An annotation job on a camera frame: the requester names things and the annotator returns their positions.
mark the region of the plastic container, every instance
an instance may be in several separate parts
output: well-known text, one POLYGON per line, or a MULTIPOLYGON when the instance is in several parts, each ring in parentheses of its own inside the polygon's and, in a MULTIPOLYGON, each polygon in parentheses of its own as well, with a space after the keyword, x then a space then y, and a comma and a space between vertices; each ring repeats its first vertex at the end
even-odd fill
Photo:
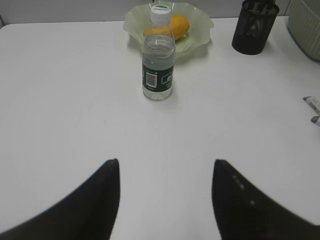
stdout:
POLYGON ((171 9, 163 4, 151 8, 151 26, 142 45, 142 89, 151 100, 163 100, 172 92, 176 43, 170 28, 171 9))
POLYGON ((302 50, 320 61, 320 0, 293 0, 288 27, 302 50))

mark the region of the white basket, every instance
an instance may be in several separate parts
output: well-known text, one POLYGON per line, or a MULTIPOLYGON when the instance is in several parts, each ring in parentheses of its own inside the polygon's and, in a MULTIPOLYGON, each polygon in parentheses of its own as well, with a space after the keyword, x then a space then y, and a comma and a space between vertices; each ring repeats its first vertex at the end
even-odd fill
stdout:
POLYGON ((288 27, 303 51, 320 61, 320 0, 293 0, 288 27))

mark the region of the frosted glass bowl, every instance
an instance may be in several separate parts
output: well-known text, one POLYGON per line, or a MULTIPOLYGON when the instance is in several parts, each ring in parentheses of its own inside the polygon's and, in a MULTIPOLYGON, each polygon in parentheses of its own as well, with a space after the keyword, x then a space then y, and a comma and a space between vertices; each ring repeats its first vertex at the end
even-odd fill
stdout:
POLYGON ((127 31, 142 47, 143 32, 150 21, 150 9, 153 5, 164 4, 171 8, 172 14, 185 16, 190 24, 189 31, 175 41, 176 57, 191 53, 197 47, 210 41, 210 29, 214 27, 209 16, 200 9, 186 2, 168 2, 159 0, 131 9, 124 16, 123 29, 127 31))

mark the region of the barcode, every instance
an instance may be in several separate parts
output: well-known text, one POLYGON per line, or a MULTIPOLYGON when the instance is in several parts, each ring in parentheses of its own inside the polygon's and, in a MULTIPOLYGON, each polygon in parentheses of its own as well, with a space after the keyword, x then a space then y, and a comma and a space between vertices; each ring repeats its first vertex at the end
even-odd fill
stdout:
POLYGON ((149 87, 156 88, 157 87, 157 75, 146 73, 146 84, 149 87))

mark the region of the marker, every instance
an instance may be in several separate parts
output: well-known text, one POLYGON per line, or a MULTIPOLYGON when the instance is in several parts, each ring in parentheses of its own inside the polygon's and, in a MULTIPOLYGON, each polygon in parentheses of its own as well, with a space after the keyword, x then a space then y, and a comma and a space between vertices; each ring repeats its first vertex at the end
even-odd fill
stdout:
POLYGON ((320 102, 314 96, 306 96, 303 100, 305 100, 316 114, 320 115, 320 102))
POLYGON ((311 118, 311 122, 317 124, 320 127, 320 116, 314 116, 313 118, 311 118))

